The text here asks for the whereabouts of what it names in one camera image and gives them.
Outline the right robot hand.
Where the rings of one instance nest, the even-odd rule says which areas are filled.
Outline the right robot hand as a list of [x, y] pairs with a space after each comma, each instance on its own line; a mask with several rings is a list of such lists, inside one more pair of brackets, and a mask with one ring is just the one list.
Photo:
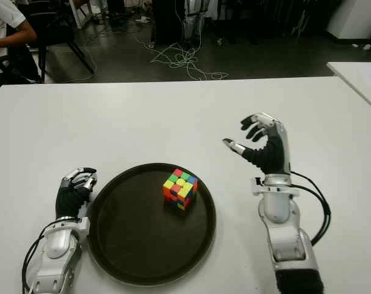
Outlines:
[[252, 149], [230, 138], [222, 140], [224, 145], [258, 167], [265, 175], [291, 173], [287, 131], [282, 122], [266, 113], [255, 113], [241, 121], [241, 130], [246, 130], [246, 138], [253, 142], [266, 137], [265, 146]]

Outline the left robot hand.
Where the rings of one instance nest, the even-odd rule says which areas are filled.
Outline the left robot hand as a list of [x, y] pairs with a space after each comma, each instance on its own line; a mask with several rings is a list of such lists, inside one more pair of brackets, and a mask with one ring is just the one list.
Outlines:
[[90, 202], [90, 194], [97, 183], [97, 170], [90, 167], [75, 168], [60, 183], [55, 202], [56, 219], [77, 218], [82, 205]]

